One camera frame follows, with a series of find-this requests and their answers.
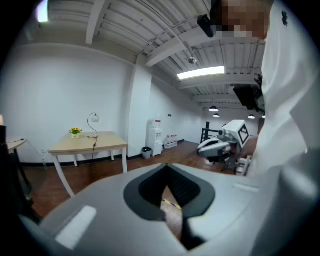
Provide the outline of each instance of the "potted plant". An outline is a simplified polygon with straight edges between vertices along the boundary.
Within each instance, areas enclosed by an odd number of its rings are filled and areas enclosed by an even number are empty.
[[[71,128],[71,130],[69,130],[69,133],[71,133],[72,139],[79,139],[81,132],[82,132],[82,130],[79,128]]]

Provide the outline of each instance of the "black trash can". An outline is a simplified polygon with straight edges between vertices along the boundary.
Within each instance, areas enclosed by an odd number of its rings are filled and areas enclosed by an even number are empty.
[[[145,146],[142,148],[142,156],[144,159],[150,159],[151,156],[151,148],[148,146]]]

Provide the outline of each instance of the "yellow and black tape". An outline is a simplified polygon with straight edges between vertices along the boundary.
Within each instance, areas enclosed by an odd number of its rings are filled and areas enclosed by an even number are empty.
[[[179,209],[179,210],[182,210],[182,208],[181,208],[179,205],[174,204],[174,203],[168,201],[167,199],[162,199],[162,201],[164,201],[164,202],[165,202],[166,204],[168,204],[168,205],[174,206],[175,208],[177,208],[177,209]]]

